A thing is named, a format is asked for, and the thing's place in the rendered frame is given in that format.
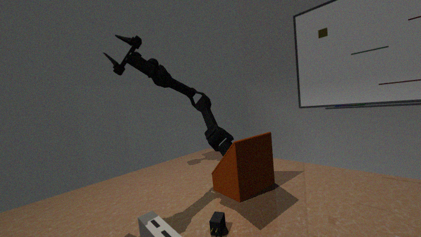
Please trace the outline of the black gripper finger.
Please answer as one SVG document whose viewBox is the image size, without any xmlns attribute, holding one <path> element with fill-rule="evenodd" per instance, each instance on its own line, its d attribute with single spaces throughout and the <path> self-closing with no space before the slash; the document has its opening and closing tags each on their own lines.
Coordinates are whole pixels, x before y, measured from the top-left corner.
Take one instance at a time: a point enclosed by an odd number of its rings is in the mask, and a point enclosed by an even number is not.
<svg viewBox="0 0 421 237">
<path fill-rule="evenodd" d="M 121 39 L 122 41 L 128 43 L 130 46 L 132 46 L 131 41 L 133 40 L 134 37 L 132 37 L 132 38 L 130 38 L 130 37 L 123 37 L 123 36 L 119 36 L 119 35 L 116 35 L 116 34 L 115 34 L 115 36 L 117 38 Z"/>
<path fill-rule="evenodd" d="M 103 54 L 113 63 L 113 65 L 114 65 L 113 68 L 115 68 L 118 63 L 113 58 L 108 56 L 106 53 L 103 53 Z"/>
</svg>

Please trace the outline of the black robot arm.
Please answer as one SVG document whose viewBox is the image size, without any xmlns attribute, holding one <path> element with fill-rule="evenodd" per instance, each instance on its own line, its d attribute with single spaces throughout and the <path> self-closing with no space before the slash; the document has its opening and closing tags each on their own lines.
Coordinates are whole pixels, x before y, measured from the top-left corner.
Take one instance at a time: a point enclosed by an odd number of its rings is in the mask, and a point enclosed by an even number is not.
<svg viewBox="0 0 421 237">
<path fill-rule="evenodd" d="M 219 127 L 215 121 L 215 118 L 211 111 L 211 101 L 204 93 L 196 91 L 194 88 L 190 88 L 185 84 L 173 79 L 167 72 L 163 65 L 158 65 L 158 61 L 154 58 L 146 60 L 140 68 L 140 71 L 146 74 L 149 78 L 152 78 L 153 82 L 157 86 L 164 88 L 172 88 L 190 98 L 192 106 L 194 106 L 203 115 L 204 121 L 207 126 L 207 131 L 204 133 L 210 146 L 215 151 L 220 151 L 222 156 L 228 151 L 232 145 L 234 139 L 223 128 Z M 202 97 L 195 104 L 193 96 L 195 94 L 201 94 Z M 226 139 L 225 139 L 226 138 Z M 225 141 L 223 141 L 225 139 Z M 223 141 L 223 142 L 222 142 Z M 222 142 L 222 144 L 220 144 Z M 220 144 L 220 145 L 219 145 Z"/>
</svg>

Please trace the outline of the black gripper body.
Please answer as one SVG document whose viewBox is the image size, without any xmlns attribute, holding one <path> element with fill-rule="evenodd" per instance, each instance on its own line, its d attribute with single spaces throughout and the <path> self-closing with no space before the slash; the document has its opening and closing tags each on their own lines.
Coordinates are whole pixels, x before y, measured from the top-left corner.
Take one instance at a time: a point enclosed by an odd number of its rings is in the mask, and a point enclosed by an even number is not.
<svg viewBox="0 0 421 237">
<path fill-rule="evenodd" d="M 122 73 L 125 70 L 124 66 L 126 65 L 126 63 L 140 70 L 141 66 L 145 62 L 144 58 L 140 57 L 138 54 L 134 52 L 135 49 L 139 49 L 139 47 L 141 46 L 142 44 L 141 38 L 136 35 L 135 38 L 133 38 L 133 40 L 131 41 L 131 44 L 132 44 L 132 47 L 128 51 L 125 58 L 122 60 L 121 64 L 117 64 L 113 70 L 118 75 L 122 75 Z"/>
</svg>

